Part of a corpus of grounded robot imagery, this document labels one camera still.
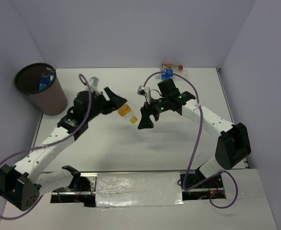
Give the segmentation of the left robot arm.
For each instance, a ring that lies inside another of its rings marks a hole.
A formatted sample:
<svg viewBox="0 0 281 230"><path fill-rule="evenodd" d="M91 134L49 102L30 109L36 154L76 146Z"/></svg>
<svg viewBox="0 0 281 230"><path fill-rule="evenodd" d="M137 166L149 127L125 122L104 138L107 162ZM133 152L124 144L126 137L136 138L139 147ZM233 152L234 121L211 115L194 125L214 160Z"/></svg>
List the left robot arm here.
<svg viewBox="0 0 281 230"><path fill-rule="evenodd" d="M73 106L57 123L45 141L13 166L0 167L0 196L27 211L45 193L65 186L75 191L81 186L80 172L66 165L57 172L44 173L44 169L88 128L88 122L100 114L107 115L122 107L127 100L104 89L108 98L97 90L81 91Z"/></svg>

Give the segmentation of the brown round waste bin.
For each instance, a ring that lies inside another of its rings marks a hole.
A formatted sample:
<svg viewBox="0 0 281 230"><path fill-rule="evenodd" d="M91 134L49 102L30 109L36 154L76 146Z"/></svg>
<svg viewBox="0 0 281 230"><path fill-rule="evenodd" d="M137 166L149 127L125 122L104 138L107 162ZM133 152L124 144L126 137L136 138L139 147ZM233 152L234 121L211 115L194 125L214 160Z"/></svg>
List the brown round waste bin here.
<svg viewBox="0 0 281 230"><path fill-rule="evenodd" d="M58 115L68 105L56 71L47 63L33 63L22 68L15 75L14 86L45 115Z"/></svg>

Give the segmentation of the orange label bottle yellow cap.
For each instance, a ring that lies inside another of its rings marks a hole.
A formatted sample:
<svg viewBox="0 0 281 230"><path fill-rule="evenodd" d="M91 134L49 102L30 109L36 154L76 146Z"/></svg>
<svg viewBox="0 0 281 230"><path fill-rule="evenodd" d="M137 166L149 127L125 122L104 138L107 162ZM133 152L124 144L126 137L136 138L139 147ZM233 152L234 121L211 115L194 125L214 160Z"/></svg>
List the orange label bottle yellow cap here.
<svg viewBox="0 0 281 230"><path fill-rule="evenodd" d="M133 113L133 110L128 104L124 104L117 110L118 114L123 117L124 119L130 121L132 124L135 124L138 119Z"/></svg>

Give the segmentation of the red label bottle red cap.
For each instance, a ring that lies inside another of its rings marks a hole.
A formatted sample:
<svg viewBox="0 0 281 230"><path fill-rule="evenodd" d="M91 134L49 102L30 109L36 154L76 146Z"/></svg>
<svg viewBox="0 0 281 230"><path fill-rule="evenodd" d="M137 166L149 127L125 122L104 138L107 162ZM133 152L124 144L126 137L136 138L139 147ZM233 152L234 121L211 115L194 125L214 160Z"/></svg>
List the red label bottle red cap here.
<svg viewBox="0 0 281 230"><path fill-rule="evenodd" d="M162 64L162 69L172 69L174 70L183 70L183 66L182 65L174 65L174 64Z"/></svg>

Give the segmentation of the blue label bottle white cap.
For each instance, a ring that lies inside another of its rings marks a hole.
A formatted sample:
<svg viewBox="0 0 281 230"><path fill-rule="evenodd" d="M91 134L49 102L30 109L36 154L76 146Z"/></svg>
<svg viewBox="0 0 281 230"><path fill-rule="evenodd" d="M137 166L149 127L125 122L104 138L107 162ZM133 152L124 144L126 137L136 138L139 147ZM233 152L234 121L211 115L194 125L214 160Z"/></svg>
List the blue label bottle white cap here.
<svg viewBox="0 0 281 230"><path fill-rule="evenodd" d="M41 78L39 80L39 90L43 90L44 88L46 88L49 85L46 80L46 76L47 76L47 73L43 73L41 75Z"/></svg>

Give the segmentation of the metal base rail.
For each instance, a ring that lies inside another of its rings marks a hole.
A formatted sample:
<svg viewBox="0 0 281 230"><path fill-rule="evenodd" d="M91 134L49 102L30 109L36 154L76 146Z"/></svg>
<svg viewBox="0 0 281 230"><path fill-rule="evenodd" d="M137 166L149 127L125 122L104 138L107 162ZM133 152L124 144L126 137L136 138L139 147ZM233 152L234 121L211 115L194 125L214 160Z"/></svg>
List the metal base rail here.
<svg viewBox="0 0 281 230"><path fill-rule="evenodd" d="M162 207L189 200L226 199L221 176L185 191L180 172L99 173L83 175L72 188L52 192L52 204L80 203L85 207Z"/></svg>

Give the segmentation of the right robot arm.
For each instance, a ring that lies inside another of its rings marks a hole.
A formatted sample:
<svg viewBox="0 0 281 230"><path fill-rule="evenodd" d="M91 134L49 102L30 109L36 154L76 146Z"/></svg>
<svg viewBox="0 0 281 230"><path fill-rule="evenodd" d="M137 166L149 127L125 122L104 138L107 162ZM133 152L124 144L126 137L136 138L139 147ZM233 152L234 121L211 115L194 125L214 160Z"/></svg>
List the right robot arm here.
<svg viewBox="0 0 281 230"><path fill-rule="evenodd" d="M158 121L161 113L173 111L199 124L200 130L205 130L217 141L213 157L195 170L198 186L207 187L212 182L213 175L232 169L251 153L245 125L224 120L201 105L190 92L180 92L172 79L158 83L158 87L161 92L159 99L151 97L150 88L138 88L138 94L145 97L145 103L140 109L138 129L153 128L151 116Z"/></svg>

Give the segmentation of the silver foil tape sheet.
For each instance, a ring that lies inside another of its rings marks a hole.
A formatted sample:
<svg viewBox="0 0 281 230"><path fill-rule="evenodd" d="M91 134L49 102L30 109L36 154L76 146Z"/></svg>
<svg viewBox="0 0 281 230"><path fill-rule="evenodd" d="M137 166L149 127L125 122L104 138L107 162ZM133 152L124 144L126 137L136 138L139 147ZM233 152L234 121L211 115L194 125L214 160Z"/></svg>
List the silver foil tape sheet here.
<svg viewBox="0 0 281 230"><path fill-rule="evenodd" d="M97 207L163 207L183 204L178 172L100 173Z"/></svg>

